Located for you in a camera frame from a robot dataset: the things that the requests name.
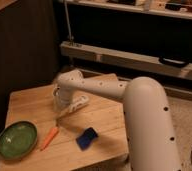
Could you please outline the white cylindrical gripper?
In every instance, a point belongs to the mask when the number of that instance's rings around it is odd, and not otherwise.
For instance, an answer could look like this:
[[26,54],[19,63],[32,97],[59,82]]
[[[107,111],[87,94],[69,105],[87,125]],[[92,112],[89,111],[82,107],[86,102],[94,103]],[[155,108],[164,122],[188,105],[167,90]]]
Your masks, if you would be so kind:
[[69,89],[60,88],[58,92],[58,96],[54,97],[54,106],[57,111],[56,119],[63,117],[64,115],[69,113],[69,106],[72,102],[73,93]]

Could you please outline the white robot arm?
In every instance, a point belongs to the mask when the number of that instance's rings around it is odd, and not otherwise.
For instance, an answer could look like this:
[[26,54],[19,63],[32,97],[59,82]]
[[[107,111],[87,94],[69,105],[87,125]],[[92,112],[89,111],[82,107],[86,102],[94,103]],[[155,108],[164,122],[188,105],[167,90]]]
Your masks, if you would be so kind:
[[123,104],[132,171],[182,170],[168,99],[159,82],[149,77],[96,80],[73,70],[57,77],[57,106],[69,106],[77,90]]

